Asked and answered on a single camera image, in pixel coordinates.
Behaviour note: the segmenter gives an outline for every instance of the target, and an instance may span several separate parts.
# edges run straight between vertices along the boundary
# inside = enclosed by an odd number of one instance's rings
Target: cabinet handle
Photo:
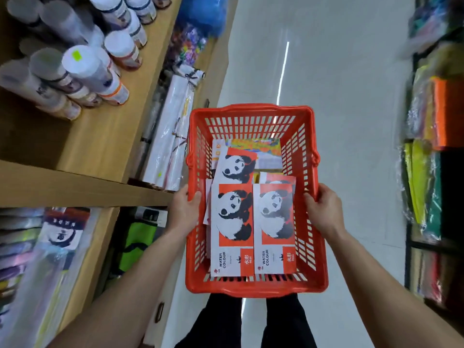
[[[161,302],[158,305],[158,310],[156,311],[156,315],[154,316],[154,323],[159,323],[161,321],[161,317],[163,315],[163,309],[164,309],[164,302]]]

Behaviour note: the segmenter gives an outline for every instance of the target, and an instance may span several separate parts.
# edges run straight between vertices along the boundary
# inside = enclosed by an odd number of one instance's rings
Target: person's right arm
[[[463,348],[464,338],[395,280],[345,229],[341,200],[324,184],[308,217],[333,250],[376,348]]]

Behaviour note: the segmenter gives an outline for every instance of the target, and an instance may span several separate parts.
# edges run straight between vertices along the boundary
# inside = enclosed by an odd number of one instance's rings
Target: red shopping basket
[[[297,178],[294,195],[297,273],[253,277],[211,277],[206,258],[205,180],[212,178],[213,139],[280,138],[283,173]],[[314,112],[308,106],[240,104],[196,109],[190,116],[188,194],[202,193],[200,216],[187,238],[186,286],[193,293],[225,293],[234,297],[269,298],[290,293],[323,292],[328,286],[325,242],[308,220],[303,193],[318,192]]]

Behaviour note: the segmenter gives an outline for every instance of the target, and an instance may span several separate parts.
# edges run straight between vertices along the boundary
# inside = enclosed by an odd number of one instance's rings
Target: gray tiled floor
[[[414,0],[239,0],[219,100],[225,106],[278,98],[281,105],[314,109],[319,180],[342,198],[347,229],[400,282],[405,225],[396,192],[396,142],[411,64],[396,54],[413,5]],[[327,261],[328,289],[299,296],[318,347],[372,347],[330,248]],[[189,331],[207,299],[185,287],[175,297],[191,307],[187,318],[169,318],[163,347]],[[184,308],[173,305],[171,312]],[[243,347],[260,345],[265,314],[263,299],[247,300]]]

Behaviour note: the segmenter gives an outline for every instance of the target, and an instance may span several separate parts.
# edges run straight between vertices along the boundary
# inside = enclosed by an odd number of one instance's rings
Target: panda ear
[[[249,157],[249,156],[241,156],[241,158],[243,159],[243,162],[246,163],[246,164],[249,164],[250,162],[252,162],[252,158]]]
[[[247,192],[245,192],[244,190],[235,190],[234,193],[237,193],[238,196],[242,199],[247,197]]]
[[[285,198],[288,195],[286,190],[278,190],[277,193],[279,193],[282,198]]]

